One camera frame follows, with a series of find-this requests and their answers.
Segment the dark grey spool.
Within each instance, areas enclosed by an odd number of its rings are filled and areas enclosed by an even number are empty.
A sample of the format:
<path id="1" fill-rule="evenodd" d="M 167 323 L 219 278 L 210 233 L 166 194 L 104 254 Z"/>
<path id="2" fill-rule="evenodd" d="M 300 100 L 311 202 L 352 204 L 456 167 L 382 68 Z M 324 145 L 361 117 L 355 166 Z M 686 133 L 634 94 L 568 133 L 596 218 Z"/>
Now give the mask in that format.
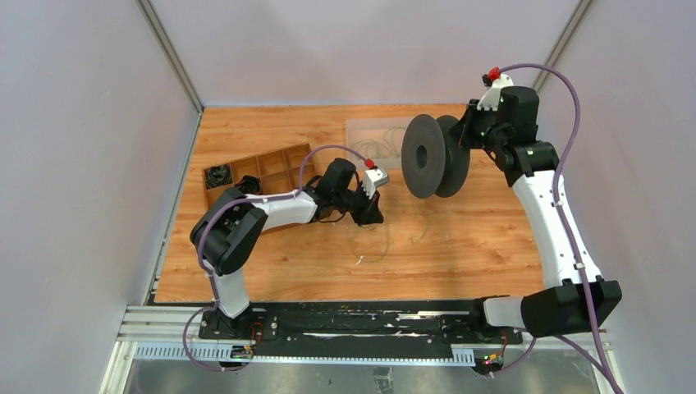
<path id="1" fill-rule="evenodd" d="M 458 146 L 458 120 L 420 114 L 407 126 L 401 147 L 401 171 L 410 193 L 419 199 L 457 194 L 469 172 L 470 151 Z"/>

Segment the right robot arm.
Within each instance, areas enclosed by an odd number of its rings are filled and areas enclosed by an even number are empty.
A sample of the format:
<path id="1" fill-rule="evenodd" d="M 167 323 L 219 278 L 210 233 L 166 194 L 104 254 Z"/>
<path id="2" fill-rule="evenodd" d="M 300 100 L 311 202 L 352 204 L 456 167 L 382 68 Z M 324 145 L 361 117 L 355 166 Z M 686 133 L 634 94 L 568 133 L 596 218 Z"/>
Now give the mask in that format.
<path id="1" fill-rule="evenodd" d="M 454 128 L 460 147 L 483 150 L 504 174 L 526 213 L 543 270 L 541 291 L 476 301 L 469 331 L 481 342 L 502 327 L 533 337 L 593 332 L 622 298 L 618 281 L 604 279 L 576 234 L 556 149 L 537 138 L 538 105 L 534 89 L 492 85 L 469 102 Z"/>

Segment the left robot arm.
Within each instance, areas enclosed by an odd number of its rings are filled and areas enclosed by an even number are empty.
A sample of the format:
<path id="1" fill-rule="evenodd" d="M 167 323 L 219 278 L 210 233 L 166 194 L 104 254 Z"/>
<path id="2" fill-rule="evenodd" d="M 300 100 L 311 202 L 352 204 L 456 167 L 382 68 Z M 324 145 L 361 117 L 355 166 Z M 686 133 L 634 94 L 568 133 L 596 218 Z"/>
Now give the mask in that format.
<path id="1" fill-rule="evenodd" d="M 383 222 L 378 189 L 389 176 L 371 161 L 366 164 L 359 176 L 352 162 L 337 158 L 323 175 L 282 194 L 253 195 L 234 186 L 223 191 L 196 223 L 190 241 L 210 281 L 213 308 L 222 315 L 219 326 L 230 338 L 241 339 L 251 329 L 243 267 L 263 232 L 326 222 L 334 213 L 350 215 L 359 226 Z"/>

